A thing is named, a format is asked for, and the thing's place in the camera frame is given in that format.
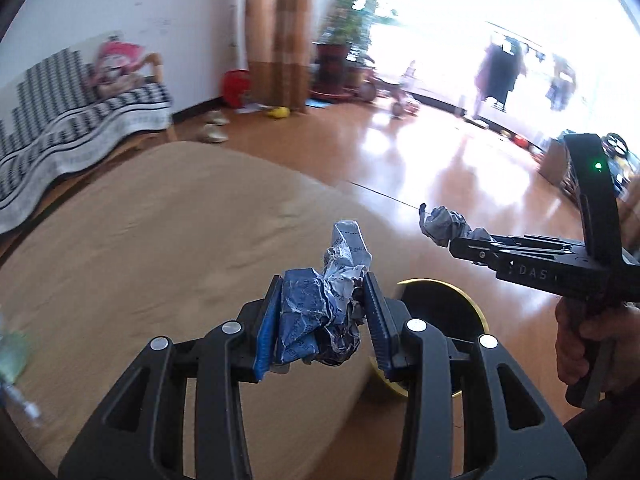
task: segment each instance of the brown curtain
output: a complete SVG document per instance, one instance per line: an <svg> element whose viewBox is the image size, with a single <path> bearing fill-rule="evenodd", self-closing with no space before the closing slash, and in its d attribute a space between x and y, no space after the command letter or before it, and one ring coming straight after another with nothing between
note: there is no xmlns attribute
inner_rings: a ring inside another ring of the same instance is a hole
<svg viewBox="0 0 640 480"><path fill-rule="evenodd" d="M310 0L246 0L252 98L304 111L311 48Z"/></svg>

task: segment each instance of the black and white striped blanket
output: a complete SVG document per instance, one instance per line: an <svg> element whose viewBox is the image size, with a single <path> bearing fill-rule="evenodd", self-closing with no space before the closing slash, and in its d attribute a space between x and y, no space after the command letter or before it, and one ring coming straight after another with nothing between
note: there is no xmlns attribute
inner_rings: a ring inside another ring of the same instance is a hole
<svg viewBox="0 0 640 480"><path fill-rule="evenodd" d="M24 222L57 177L97 164L130 134L171 125L161 84L102 102L86 88L87 44L97 49L104 38L48 57L0 91L0 100L17 102L0 113L0 234Z"/></svg>

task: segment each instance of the wooden table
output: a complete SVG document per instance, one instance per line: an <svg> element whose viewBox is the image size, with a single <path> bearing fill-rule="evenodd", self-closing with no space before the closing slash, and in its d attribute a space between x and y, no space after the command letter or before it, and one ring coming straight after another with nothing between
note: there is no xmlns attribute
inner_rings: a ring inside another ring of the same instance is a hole
<svg viewBox="0 0 640 480"><path fill-rule="evenodd" d="M205 335L262 297L274 274L321 269L332 224L356 219L389 296L413 277L409 242L335 189L220 146L142 153L47 218L0 269L10 327L33 344L18 381L44 426L14 420L56 471L85 420L154 336ZM241 389L254 476L300 479L329 446L370 373L370 344L339 368L296 363ZM186 443L193 443L193 388ZM193 472L193 444L185 474Z"/></svg>

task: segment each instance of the crumpled blue paper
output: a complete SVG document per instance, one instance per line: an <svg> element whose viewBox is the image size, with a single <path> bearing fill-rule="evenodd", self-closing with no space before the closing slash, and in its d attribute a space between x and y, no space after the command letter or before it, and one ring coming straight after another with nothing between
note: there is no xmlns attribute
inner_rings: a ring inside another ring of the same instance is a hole
<svg viewBox="0 0 640 480"><path fill-rule="evenodd" d="M441 247L447 247L453 238L472 238L473 240L493 241L491 235L483 227L471 230L465 217L455 211L449 211L441 205L426 211L427 205L420 204L420 231Z"/></svg>
<svg viewBox="0 0 640 480"><path fill-rule="evenodd" d="M371 254L355 221L336 222L332 240L322 274L314 269L284 273L276 364L303 359L337 366L360 345L364 311L352 295L369 270Z"/></svg>

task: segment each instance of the slipper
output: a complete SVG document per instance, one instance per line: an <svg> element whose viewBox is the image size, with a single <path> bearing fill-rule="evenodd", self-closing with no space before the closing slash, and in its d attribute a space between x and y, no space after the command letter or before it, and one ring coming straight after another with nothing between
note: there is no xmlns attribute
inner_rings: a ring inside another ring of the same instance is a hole
<svg viewBox="0 0 640 480"><path fill-rule="evenodd" d="M215 124L205 124L200 130L199 140L213 143L225 142L225 140L229 140L229 136Z"/></svg>
<svg viewBox="0 0 640 480"><path fill-rule="evenodd" d="M210 111L205 115L205 120L208 124L215 124L216 126L224 126L225 124L229 124L229 120L220 110Z"/></svg>

